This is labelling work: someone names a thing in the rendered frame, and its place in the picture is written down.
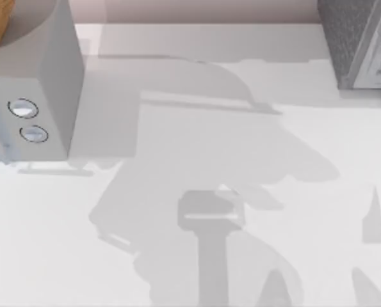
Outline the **pale microwave oven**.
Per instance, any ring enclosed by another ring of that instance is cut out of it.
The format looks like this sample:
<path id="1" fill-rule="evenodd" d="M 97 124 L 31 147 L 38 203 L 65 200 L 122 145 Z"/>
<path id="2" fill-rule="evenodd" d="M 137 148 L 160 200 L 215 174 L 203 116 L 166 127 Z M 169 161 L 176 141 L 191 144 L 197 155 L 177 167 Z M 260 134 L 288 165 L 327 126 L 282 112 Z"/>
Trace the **pale microwave oven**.
<path id="1" fill-rule="evenodd" d="M 0 43 L 0 162 L 63 161 L 69 155 L 85 66 L 69 0 L 16 0 Z M 7 103 L 34 102 L 31 119 Z M 19 130 L 38 125 L 49 138 L 24 140 Z"/>

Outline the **small microwave knob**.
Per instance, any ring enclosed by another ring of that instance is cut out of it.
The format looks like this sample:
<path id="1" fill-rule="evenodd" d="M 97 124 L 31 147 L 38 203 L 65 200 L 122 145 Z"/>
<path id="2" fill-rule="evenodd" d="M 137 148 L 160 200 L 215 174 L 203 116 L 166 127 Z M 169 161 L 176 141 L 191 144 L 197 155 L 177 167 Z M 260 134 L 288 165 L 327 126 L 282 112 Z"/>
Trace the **small microwave knob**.
<path id="1" fill-rule="evenodd" d="M 22 127 L 19 130 L 19 134 L 24 140 L 30 143 L 43 143 L 49 138 L 48 132 L 38 125 Z"/>

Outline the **large microwave knob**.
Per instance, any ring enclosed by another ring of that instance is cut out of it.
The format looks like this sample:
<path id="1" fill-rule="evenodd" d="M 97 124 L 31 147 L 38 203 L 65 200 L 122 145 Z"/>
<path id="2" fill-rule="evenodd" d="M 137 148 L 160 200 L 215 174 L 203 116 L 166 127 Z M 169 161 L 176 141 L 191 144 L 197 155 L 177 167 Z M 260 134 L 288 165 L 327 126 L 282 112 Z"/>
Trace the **large microwave knob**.
<path id="1" fill-rule="evenodd" d="M 25 98 L 9 101 L 7 106 L 11 114 L 18 118 L 31 119 L 39 114 L 38 106 Z"/>

